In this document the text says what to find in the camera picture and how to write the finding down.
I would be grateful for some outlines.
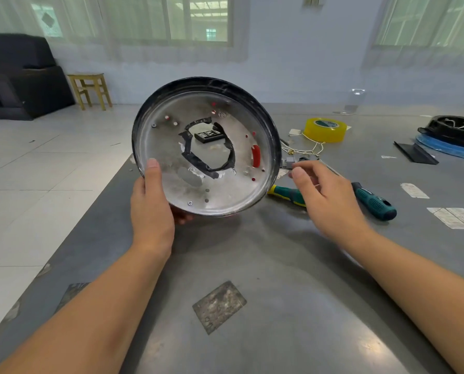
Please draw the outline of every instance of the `fingernail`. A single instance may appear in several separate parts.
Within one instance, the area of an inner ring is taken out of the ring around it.
[[[293,178],[296,179],[296,178],[299,178],[300,176],[302,176],[304,171],[305,170],[303,168],[300,168],[300,167],[297,166],[296,168],[294,168],[292,170],[291,173],[292,173]]]
[[[147,160],[147,168],[154,168],[157,166],[159,166],[159,163],[155,158],[151,157],[149,160]]]

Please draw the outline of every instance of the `screwdriver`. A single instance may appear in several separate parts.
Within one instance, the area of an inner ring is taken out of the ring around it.
[[[341,176],[335,169],[331,168],[320,160],[328,169],[336,175]],[[359,182],[352,182],[353,192],[357,199],[366,207],[367,210],[377,219],[382,221],[392,220],[396,217],[396,208],[394,208],[384,198],[379,197],[360,185]],[[285,188],[283,186],[273,185],[267,194],[275,195],[282,199],[291,201],[298,206],[306,207],[303,195],[298,189]]]

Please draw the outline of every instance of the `red component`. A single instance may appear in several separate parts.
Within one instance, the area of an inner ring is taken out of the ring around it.
[[[251,147],[251,150],[253,151],[253,168],[259,168],[261,161],[260,147],[257,144],[255,144]]]

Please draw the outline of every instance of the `black sofa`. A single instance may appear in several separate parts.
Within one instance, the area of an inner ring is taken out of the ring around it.
[[[0,119],[27,121],[74,103],[45,38],[0,34]]]

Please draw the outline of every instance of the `wooden stool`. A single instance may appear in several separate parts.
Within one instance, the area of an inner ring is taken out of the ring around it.
[[[95,91],[97,92],[97,95],[100,101],[100,106],[102,106],[102,110],[106,109],[102,95],[106,96],[109,106],[112,107],[111,97],[109,96],[109,91],[107,90],[107,85],[106,85],[106,81],[104,79],[103,73],[93,74],[93,75],[83,75],[83,74],[67,75],[67,77],[69,77],[69,79],[71,80],[71,84],[73,85],[73,91],[76,94],[76,97],[79,102],[79,106],[81,106],[81,110],[85,110],[85,105],[83,103],[83,100],[81,99],[82,94],[85,95],[86,102],[88,102],[88,106],[90,107],[92,106],[92,102],[90,101],[90,95],[88,94],[88,88],[94,88]],[[76,80],[79,80],[81,84],[80,88],[78,87]],[[85,83],[86,80],[93,81],[93,84],[86,84]]]

